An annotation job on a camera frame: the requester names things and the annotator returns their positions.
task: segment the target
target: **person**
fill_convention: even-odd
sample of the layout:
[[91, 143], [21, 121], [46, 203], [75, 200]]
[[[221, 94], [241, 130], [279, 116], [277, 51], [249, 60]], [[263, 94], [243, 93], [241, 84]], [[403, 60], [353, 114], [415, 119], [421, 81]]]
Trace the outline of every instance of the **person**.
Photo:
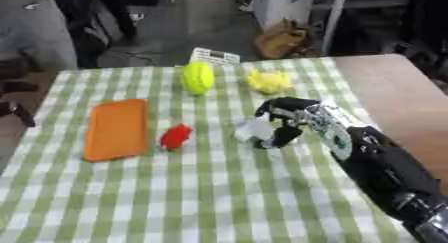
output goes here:
[[22, 58], [30, 70], [77, 68], [65, 18], [54, 0], [0, 0], [0, 61]]

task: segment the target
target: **tablecloth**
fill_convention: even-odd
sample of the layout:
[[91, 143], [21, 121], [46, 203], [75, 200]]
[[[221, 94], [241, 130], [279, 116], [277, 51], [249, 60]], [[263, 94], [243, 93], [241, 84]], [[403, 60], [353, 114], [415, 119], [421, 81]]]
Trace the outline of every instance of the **tablecloth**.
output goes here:
[[[233, 137], [264, 100], [244, 81], [252, 69], [283, 71], [283, 93], [330, 99], [369, 115], [330, 58], [215, 66], [215, 86], [193, 97], [180, 68], [62, 72], [0, 180], [0, 242], [409, 242], [306, 130], [280, 150]], [[146, 99], [146, 153], [82, 159], [91, 108]], [[194, 133], [165, 152], [158, 138], [184, 123]]]

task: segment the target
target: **tennis ball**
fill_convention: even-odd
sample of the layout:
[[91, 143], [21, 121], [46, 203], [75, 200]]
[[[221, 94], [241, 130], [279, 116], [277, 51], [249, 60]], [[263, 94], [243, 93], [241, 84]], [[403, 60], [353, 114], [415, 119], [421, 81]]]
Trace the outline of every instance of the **tennis ball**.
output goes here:
[[213, 69], [204, 62], [191, 62], [182, 69], [182, 85], [193, 95], [209, 91], [215, 82]]

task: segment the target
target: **robotic hand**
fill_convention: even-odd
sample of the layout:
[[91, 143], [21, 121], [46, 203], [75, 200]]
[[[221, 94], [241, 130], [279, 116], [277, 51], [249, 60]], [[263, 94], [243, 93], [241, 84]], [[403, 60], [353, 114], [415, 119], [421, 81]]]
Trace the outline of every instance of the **robotic hand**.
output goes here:
[[256, 140], [256, 148], [282, 148], [307, 125], [359, 188], [419, 242], [448, 242], [448, 201], [439, 182], [387, 136], [340, 107], [315, 100], [272, 99], [255, 116], [265, 113], [283, 126], [271, 139]]

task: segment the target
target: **red toy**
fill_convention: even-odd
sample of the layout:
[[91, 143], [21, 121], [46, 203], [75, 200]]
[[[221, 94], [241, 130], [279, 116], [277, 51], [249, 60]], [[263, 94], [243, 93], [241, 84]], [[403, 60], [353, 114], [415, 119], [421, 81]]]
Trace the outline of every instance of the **red toy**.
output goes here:
[[182, 146], [184, 141], [190, 138], [192, 131], [191, 128], [184, 124], [172, 127], [160, 138], [160, 145], [169, 151], [177, 149]]

